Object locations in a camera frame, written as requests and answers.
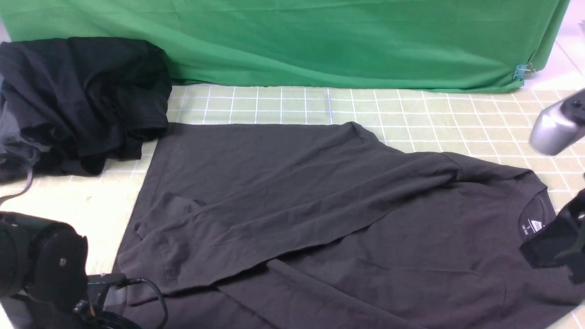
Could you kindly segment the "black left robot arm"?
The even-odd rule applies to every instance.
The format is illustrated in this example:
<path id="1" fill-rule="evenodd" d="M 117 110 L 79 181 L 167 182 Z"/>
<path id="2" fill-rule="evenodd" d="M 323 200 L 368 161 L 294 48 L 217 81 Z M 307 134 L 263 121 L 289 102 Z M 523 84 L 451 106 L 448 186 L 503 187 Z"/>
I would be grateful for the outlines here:
<path id="1" fill-rule="evenodd" d="M 71 225 L 1 213 L 1 306 L 15 329 L 84 329 L 88 241 Z"/>

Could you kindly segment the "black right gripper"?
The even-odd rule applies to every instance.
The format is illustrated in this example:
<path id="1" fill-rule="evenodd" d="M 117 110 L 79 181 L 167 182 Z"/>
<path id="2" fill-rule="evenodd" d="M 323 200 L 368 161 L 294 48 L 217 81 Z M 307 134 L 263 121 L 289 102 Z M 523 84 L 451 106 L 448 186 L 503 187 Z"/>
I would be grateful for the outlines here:
<path id="1" fill-rule="evenodd" d="M 556 218 L 530 236 L 520 252 L 533 268 L 566 267 L 574 284 L 585 281 L 585 191 L 581 190 Z"/>

